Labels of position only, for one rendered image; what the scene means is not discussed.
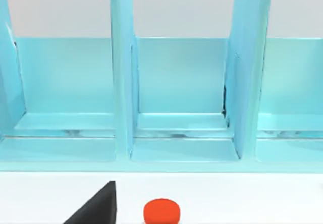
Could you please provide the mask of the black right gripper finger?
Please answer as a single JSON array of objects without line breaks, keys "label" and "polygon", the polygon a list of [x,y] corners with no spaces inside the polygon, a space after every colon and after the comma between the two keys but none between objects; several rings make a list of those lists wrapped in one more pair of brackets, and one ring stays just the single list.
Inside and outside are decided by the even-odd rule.
[{"label": "black right gripper finger", "polygon": [[107,182],[63,224],[116,224],[116,193],[116,182]]}]

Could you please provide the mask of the light blue rack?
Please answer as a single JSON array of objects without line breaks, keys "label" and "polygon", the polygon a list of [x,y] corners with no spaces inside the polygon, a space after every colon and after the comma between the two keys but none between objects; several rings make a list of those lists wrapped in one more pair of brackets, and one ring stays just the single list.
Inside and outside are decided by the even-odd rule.
[{"label": "light blue rack", "polygon": [[323,174],[305,0],[0,0],[0,171]]}]

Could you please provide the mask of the red round cap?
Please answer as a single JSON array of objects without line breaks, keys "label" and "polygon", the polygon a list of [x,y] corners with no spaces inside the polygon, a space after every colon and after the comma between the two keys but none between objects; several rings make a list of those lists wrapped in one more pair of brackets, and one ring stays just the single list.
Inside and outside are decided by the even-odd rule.
[{"label": "red round cap", "polygon": [[180,217],[180,207],[171,199],[153,199],[143,208],[145,224],[179,224]]}]

